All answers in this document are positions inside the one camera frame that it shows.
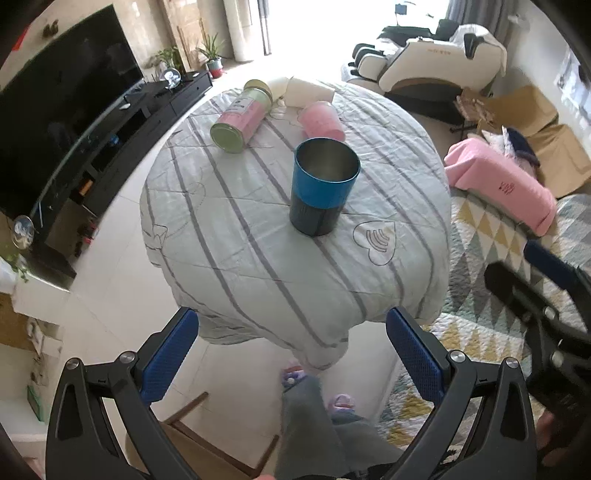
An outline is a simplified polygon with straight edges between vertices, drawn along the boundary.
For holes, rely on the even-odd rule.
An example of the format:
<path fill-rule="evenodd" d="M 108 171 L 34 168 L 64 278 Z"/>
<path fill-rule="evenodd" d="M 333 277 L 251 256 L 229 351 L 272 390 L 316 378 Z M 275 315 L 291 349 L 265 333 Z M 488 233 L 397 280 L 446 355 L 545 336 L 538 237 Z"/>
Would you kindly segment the person right hand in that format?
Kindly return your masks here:
<path fill-rule="evenodd" d="M 574 467 L 590 461 L 589 416 L 566 422 L 546 409 L 537 421 L 536 434 L 545 467 Z"/>

